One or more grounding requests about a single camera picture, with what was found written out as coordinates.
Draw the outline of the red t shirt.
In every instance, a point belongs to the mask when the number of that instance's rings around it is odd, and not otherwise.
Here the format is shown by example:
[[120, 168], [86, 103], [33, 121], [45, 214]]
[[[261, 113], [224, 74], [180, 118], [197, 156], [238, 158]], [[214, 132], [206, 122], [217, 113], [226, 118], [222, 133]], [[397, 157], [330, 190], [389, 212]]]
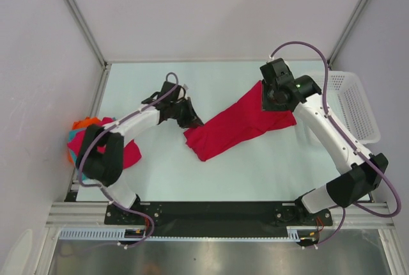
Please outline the red t shirt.
[[[107, 123], [113, 122], [115, 119], [110, 117], [104, 117], [97, 125], [103, 126]], [[142, 155], [139, 147], [134, 140], [129, 142], [123, 149], [123, 169], [130, 168], [142, 159]]]
[[258, 81], [233, 105], [203, 126], [184, 132], [186, 145], [205, 162], [268, 131], [297, 124], [290, 111], [262, 110], [262, 83]]

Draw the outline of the white perforated plastic basket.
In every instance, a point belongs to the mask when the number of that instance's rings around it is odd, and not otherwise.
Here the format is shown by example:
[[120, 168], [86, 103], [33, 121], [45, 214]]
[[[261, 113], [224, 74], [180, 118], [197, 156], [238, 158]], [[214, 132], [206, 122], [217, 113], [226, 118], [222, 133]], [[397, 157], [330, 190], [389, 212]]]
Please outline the white perforated plastic basket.
[[357, 75], [331, 70], [327, 82], [327, 103], [328, 108], [363, 145], [379, 142], [380, 131]]

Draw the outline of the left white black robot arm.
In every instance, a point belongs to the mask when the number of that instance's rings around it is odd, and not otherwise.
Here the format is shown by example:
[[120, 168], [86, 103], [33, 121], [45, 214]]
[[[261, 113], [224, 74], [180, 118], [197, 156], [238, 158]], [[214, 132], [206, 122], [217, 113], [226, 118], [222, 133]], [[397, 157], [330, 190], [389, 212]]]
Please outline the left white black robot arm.
[[182, 129], [195, 129], [204, 125], [196, 114], [186, 88], [165, 81], [160, 91], [141, 102], [139, 109], [105, 125], [86, 128], [76, 168], [82, 176], [94, 181], [86, 187], [97, 187], [112, 203], [121, 205], [119, 216], [129, 224], [140, 219], [141, 208], [135, 204], [136, 193], [131, 190], [125, 170], [125, 147], [142, 132], [173, 119]]

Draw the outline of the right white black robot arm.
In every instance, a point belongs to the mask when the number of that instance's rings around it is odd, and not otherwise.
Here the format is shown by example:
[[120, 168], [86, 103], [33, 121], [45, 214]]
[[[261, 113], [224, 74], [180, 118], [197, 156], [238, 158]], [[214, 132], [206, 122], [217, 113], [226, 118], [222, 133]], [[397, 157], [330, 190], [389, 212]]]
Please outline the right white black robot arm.
[[323, 103], [323, 92], [308, 75], [294, 77], [279, 58], [261, 68], [262, 108], [290, 111], [299, 117], [329, 153], [339, 177], [296, 200], [295, 218], [311, 224], [318, 212], [333, 206], [348, 207], [377, 189], [389, 164], [386, 156], [373, 154], [340, 124]]

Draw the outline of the folded red t shirt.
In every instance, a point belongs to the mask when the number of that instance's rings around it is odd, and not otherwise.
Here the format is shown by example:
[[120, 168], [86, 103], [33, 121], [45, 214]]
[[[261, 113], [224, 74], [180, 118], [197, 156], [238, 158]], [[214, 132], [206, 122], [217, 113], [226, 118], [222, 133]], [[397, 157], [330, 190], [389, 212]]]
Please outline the folded red t shirt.
[[[97, 125], [103, 126], [107, 123], [113, 122], [115, 119], [110, 117], [104, 117]], [[123, 169], [130, 168], [142, 159], [142, 155], [139, 147], [134, 140], [129, 142], [123, 149]]]

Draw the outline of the orange t shirt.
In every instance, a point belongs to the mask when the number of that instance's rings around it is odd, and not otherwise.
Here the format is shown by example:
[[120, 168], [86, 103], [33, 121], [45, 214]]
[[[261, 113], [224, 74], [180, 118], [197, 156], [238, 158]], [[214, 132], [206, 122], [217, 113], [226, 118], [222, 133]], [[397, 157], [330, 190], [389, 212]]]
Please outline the orange t shirt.
[[82, 129], [82, 128], [86, 128], [86, 127], [88, 127], [89, 125], [92, 125], [92, 124], [98, 124], [98, 123], [100, 123], [101, 122], [101, 120], [100, 119], [98, 119], [97, 117], [89, 117], [89, 116], [87, 116], [85, 119], [83, 119], [83, 120], [79, 120], [79, 121], [76, 121], [76, 122], [73, 122], [73, 125], [72, 125], [72, 130], [77, 130], [77, 129]]

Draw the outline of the teal t shirt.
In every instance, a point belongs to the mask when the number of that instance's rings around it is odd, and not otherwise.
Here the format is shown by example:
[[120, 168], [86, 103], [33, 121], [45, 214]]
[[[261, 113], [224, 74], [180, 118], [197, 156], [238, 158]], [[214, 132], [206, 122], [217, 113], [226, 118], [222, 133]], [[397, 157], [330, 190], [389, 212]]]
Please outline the teal t shirt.
[[68, 158], [75, 168], [76, 168], [75, 165], [77, 161], [77, 156], [81, 150], [85, 131], [86, 131], [85, 128], [80, 128], [80, 129], [71, 130], [68, 133], [68, 142], [67, 142]]

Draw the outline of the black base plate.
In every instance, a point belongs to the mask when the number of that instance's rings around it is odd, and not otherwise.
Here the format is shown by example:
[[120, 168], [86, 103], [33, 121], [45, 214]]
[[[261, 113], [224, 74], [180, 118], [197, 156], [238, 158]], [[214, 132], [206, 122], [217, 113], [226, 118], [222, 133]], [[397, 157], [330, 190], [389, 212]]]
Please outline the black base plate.
[[156, 237], [268, 238], [284, 237], [289, 227], [329, 228], [330, 211], [308, 214], [289, 201], [151, 201], [135, 203], [136, 213], [108, 206], [104, 223], [142, 226], [153, 219]]

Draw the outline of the aluminium frame rail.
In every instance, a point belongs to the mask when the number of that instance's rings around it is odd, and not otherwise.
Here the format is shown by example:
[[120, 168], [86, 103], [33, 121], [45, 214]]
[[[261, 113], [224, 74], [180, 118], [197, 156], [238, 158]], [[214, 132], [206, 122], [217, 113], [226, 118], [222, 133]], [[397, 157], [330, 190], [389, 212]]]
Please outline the aluminium frame rail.
[[104, 226], [106, 202], [57, 202], [53, 203], [46, 220], [46, 227], [95, 228]]

